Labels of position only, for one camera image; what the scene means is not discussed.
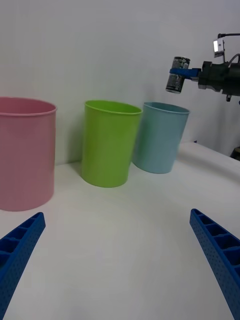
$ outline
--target pink cup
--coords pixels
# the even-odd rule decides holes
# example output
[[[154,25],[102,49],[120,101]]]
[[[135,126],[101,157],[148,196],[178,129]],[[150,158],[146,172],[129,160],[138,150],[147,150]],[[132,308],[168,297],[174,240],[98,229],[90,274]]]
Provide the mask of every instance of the pink cup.
[[[0,97],[0,209],[33,209],[52,197],[56,110],[40,100]]]

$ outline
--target plastic cup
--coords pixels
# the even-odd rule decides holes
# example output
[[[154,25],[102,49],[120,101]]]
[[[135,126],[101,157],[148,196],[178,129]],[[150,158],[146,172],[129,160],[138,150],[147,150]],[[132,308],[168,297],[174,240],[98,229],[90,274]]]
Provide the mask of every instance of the plastic cup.
[[[154,174],[173,168],[190,111],[177,105],[145,102],[133,163]]]
[[[56,110],[40,100],[0,97],[0,209],[29,210],[52,197]]]
[[[85,103],[81,176],[86,182],[117,187],[127,181],[142,112],[114,101]]]

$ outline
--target light blue cup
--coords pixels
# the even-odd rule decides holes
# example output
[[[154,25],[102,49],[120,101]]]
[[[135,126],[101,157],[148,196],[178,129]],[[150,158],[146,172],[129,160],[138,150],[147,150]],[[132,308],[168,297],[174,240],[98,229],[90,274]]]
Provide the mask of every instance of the light blue cup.
[[[133,163],[154,174],[173,168],[190,111],[177,105],[145,102]]]

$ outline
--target can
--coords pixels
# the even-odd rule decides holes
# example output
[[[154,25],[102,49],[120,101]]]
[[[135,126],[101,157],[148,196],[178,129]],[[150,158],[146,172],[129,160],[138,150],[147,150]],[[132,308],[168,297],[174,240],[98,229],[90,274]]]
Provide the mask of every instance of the can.
[[[188,69],[190,65],[190,59],[183,56],[175,56],[172,62],[171,68],[177,69]],[[167,84],[166,91],[174,94],[179,94],[182,91],[185,78],[178,74],[170,74]]]

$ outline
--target green cup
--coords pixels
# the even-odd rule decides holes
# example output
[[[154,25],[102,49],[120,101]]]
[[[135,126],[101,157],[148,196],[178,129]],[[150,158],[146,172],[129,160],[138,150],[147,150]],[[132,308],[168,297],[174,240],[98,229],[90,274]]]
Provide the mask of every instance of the green cup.
[[[128,180],[142,112],[126,103],[85,102],[81,176],[86,182],[117,187]]]

